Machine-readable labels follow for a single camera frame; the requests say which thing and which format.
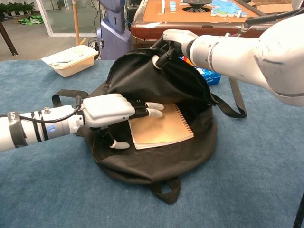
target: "brown notebook cover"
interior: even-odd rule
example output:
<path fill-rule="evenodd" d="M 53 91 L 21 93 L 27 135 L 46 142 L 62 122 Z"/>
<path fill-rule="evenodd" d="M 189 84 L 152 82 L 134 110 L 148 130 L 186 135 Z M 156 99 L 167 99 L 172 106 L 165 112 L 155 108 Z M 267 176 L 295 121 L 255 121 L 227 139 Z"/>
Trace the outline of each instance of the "brown notebook cover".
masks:
<path fill-rule="evenodd" d="M 164 104 L 163 116 L 129 120 L 136 149 L 165 146 L 193 138 L 193 132 L 176 104 Z"/>

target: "gray machine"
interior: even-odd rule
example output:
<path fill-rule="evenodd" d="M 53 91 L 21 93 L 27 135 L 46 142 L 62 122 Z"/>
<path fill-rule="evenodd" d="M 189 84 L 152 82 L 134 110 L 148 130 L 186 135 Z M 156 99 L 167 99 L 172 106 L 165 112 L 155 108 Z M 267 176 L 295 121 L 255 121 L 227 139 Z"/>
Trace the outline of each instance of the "gray machine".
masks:
<path fill-rule="evenodd" d="M 99 0 L 106 8 L 97 30 L 102 60 L 116 60 L 133 48 L 131 32 L 125 28 L 125 0 Z"/>

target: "black backpack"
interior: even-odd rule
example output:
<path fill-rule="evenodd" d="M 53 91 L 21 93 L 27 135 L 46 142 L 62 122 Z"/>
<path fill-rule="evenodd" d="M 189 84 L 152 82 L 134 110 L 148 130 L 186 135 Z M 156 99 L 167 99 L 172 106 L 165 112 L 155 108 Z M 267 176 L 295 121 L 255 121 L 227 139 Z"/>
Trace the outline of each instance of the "black backpack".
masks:
<path fill-rule="evenodd" d="M 244 118 L 247 112 L 236 80 L 231 79 L 230 84 L 240 113 L 213 95 L 201 74 L 183 60 L 173 58 L 162 70 L 155 68 L 152 56 L 164 53 L 158 48 L 130 51 L 114 62 L 107 80 L 92 94 L 61 90 L 52 100 L 56 107 L 62 105 L 60 96 L 86 98 L 120 93 L 127 99 L 176 103 L 194 133 L 193 138 L 180 143 L 137 150 L 127 121 L 109 126 L 117 141 L 130 144 L 130 148 L 124 150 L 111 149 L 97 131 L 84 127 L 78 131 L 78 135 L 84 136 L 95 162 L 108 176 L 131 184 L 148 185 L 156 196 L 173 204 L 181 190 L 178 177 L 203 164 L 215 150 L 217 124 L 212 108 L 217 105 L 233 118 Z M 171 191 L 162 191 L 164 183 Z"/>

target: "white robotic arm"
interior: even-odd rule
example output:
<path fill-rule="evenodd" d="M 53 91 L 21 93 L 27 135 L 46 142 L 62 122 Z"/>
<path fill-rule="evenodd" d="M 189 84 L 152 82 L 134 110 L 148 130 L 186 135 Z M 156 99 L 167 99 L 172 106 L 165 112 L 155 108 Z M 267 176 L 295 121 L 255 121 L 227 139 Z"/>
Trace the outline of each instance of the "white robotic arm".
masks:
<path fill-rule="evenodd" d="M 111 148 L 125 149 L 130 145 L 117 142 L 107 127 L 133 118 L 162 117 L 162 109 L 158 103 L 108 94 L 86 98 L 82 104 L 79 98 L 76 109 L 65 105 L 25 114 L 10 112 L 0 116 L 0 152 L 74 134 L 82 126 L 98 130 Z"/>
<path fill-rule="evenodd" d="M 259 38 L 198 37 L 169 29 L 161 39 L 175 47 L 178 43 L 182 54 L 197 67 L 263 87 L 287 105 L 304 106 L 303 23 L 304 14 L 284 19 Z"/>

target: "blue carpet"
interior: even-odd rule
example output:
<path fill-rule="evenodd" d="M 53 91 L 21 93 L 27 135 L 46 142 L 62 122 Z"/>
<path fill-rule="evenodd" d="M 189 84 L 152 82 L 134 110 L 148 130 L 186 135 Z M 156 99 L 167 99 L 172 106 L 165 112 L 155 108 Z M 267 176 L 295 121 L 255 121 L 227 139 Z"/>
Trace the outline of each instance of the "blue carpet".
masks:
<path fill-rule="evenodd" d="M 0 114 L 52 106 L 60 89 L 90 93 L 112 63 L 96 61 L 62 78 L 42 61 L 0 62 Z M 163 203 L 145 186 L 110 179 L 84 139 L 68 135 L 0 153 L 0 227 L 292 227 L 304 190 L 304 109 L 284 105 L 261 88 L 239 85 L 248 118 L 232 119 L 214 108 L 216 151 L 181 177 L 176 204 Z M 211 90 L 234 104 L 227 78 Z"/>

